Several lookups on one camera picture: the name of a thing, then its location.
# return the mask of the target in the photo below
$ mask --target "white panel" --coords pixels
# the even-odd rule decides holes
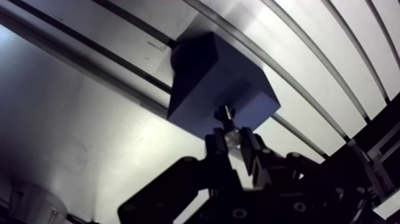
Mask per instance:
[[[368,5],[363,0],[334,0],[332,3],[369,56],[389,99],[393,99],[400,91],[400,70]]]
[[[90,0],[26,2],[150,74],[154,75],[171,51],[157,39]],[[156,78],[172,85],[173,74]]]
[[[112,0],[170,38],[176,39],[198,14],[182,0]]]
[[[321,1],[285,1],[279,5],[304,29],[350,86],[372,119],[386,106],[367,66]]]
[[[376,10],[378,10],[380,17],[382,18],[387,31],[392,38],[393,44],[400,52],[400,2],[398,0],[384,0],[384,1],[373,1]]]
[[[262,137],[266,146],[283,156],[297,152],[318,163],[324,161],[320,155],[273,119],[266,120],[254,133]]]
[[[365,126],[344,91],[307,46],[261,1],[207,5],[270,54],[330,113],[349,137]]]
[[[38,19],[34,15],[25,12],[24,10],[15,6],[9,1],[0,1],[0,6],[2,8],[4,7],[7,11],[11,11],[24,21],[28,21],[29,24],[31,24],[33,27],[39,27],[41,31],[49,35],[51,38],[54,38],[63,46],[66,46],[68,49],[73,49],[74,52],[81,55],[82,57],[88,58],[88,60],[93,62],[94,65],[98,66],[100,69],[106,71],[118,80],[126,83],[133,89],[150,97],[159,104],[168,107],[170,96],[166,92],[160,90],[159,88],[145,81],[141,77],[132,74],[131,71],[122,68],[115,62],[105,58],[101,54],[95,52],[93,49],[69,37],[65,33]]]
[[[336,152],[345,143],[343,138],[271,68],[264,66],[263,70],[282,106],[277,113],[326,154],[332,155]]]
[[[374,209],[380,217],[387,219],[400,209],[400,191],[390,196],[386,201]]]

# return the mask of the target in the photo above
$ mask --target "metal frame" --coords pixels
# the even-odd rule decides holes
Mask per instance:
[[[132,89],[129,85],[116,79],[115,76],[101,70],[84,58],[79,57],[62,43],[50,38],[46,33],[30,26],[25,21],[18,19],[17,16],[1,7],[0,24],[83,74],[111,88],[113,91],[118,92],[132,102],[138,103],[139,100],[142,107],[162,118],[167,117],[167,109],[159,103]]]
[[[372,65],[370,58],[368,57],[364,48],[361,46],[357,37],[355,36],[353,31],[350,29],[349,25],[347,24],[345,19],[341,16],[341,14],[336,9],[336,7],[332,4],[332,2],[330,0],[321,0],[321,1],[325,5],[325,7],[329,10],[329,12],[332,14],[333,18],[335,18],[335,20],[340,25],[340,27],[343,29],[343,31],[346,33],[346,35],[350,39],[350,41],[352,42],[353,46],[355,47],[358,54],[360,55],[363,62],[367,66],[368,70],[370,71],[372,78],[375,80],[375,83],[378,86],[383,99],[385,99],[385,102],[388,104],[390,102],[389,98],[388,98],[388,93],[386,92],[385,88],[383,87],[382,81],[380,80],[374,66]]]
[[[321,63],[325,66],[325,68],[329,71],[329,73],[333,76],[333,78],[337,81],[339,86],[346,93],[347,97],[351,100],[354,106],[357,108],[358,112],[362,115],[364,120],[369,123],[371,122],[370,118],[365,112],[364,107],[361,105],[358,98],[355,96],[353,91],[350,89],[349,85],[346,83],[345,79],[340,75],[340,73],[336,70],[334,65],[330,62],[330,60],[326,57],[326,55],[322,52],[322,50],[317,46],[317,44],[308,36],[308,34],[301,28],[301,26],[274,0],[262,0],[262,2],[269,7],[283,22],[286,23],[287,26],[292,29],[294,33],[296,33],[297,37],[303,41],[304,44],[314,53],[314,55],[321,61]]]
[[[149,73],[143,71],[138,66],[130,63],[129,61],[125,60],[121,56],[113,53],[109,49],[106,49],[102,45],[94,42],[93,40],[85,37],[81,33],[69,28],[68,26],[62,24],[61,22],[57,21],[56,19],[52,18],[51,16],[43,13],[42,11],[38,10],[37,8],[25,3],[21,0],[10,0],[16,6],[22,8],[23,10],[27,11],[28,13],[33,14],[37,18],[45,21],[46,23],[50,24],[51,26],[57,28],[58,30],[64,32],[65,34],[71,36],[72,38],[76,39],[77,41],[87,45],[88,47],[92,48],[93,50],[97,51],[98,53],[102,54],[103,56],[109,58],[110,60],[114,61],[115,63],[119,64],[120,66],[128,69],[132,73],[136,74],[137,76],[141,77],[142,79],[146,80],[147,82],[151,83],[152,85],[160,88],[164,92],[171,94],[171,86],[168,86],[164,82],[158,80],[156,77],[153,77]]]

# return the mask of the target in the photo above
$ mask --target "black cube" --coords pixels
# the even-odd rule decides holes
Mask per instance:
[[[252,130],[280,107],[264,72],[214,33],[181,43],[171,63],[168,120],[200,138],[222,127],[214,118],[219,106],[234,108],[236,126]]]

